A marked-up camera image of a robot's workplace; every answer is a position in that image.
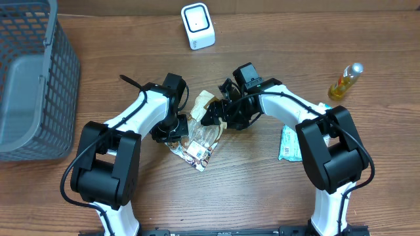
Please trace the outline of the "beige brown snack packet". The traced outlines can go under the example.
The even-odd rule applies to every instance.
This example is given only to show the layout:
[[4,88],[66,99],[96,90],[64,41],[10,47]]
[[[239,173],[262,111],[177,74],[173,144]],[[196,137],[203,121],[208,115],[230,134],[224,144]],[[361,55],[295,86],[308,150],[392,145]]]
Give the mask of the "beige brown snack packet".
[[174,154],[200,172],[205,170],[223,131],[227,129],[227,123],[221,119],[219,119],[219,125],[203,126],[201,124],[210,103],[218,101],[219,99],[210,92],[201,91],[195,99],[191,112],[186,114],[188,135],[182,136],[181,141],[165,143]]

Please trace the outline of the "teal snack packet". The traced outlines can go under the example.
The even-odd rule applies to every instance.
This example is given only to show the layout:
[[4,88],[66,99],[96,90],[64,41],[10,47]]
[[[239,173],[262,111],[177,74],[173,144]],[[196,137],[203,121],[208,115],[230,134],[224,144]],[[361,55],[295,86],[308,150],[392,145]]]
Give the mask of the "teal snack packet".
[[290,162],[302,161],[297,133],[287,125],[284,125],[282,129],[278,159]]

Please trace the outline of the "silver capped amber bottle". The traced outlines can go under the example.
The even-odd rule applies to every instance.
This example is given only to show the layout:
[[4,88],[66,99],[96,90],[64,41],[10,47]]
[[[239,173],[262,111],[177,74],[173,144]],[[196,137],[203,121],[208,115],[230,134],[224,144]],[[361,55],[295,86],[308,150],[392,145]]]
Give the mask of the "silver capped amber bottle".
[[332,100],[342,100],[348,89],[357,82],[364,71],[361,63],[353,63],[347,66],[338,81],[332,84],[328,90],[328,96]]

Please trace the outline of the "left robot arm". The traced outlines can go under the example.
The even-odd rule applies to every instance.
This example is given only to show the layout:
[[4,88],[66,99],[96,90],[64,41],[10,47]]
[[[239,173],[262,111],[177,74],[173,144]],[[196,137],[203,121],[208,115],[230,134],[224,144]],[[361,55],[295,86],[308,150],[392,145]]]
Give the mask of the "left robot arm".
[[77,155],[60,181],[67,202],[96,211],[101,235],[141,234],[131,199],[142,139],[150,134],[157,143],[169,143],[188,135],[181,98],[189,90],[181,76],[168,73],[162,85],[144,86],[125,75],[121,79],[139,89],[138,98],[113,119],[83,127]]

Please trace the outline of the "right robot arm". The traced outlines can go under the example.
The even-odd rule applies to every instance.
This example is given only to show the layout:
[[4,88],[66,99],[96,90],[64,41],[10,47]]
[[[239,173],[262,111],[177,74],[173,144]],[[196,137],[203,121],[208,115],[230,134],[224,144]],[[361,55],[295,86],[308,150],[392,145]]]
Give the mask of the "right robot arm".
[[252,63],[233,72],[219,86],[224,98],[209,104],[203,126],[219,125],[242,130],[262,114],[272,116],[297,133],[303,166],[316,187],[314,213],[307,226],[282,226],[280,235],[369,235],[366,226],[352,226],[346,215],[350,194],[368,185],[360,183],[362,171],[374,169],[349,110],[327,109],[293,94],[279,80],[264,80]]

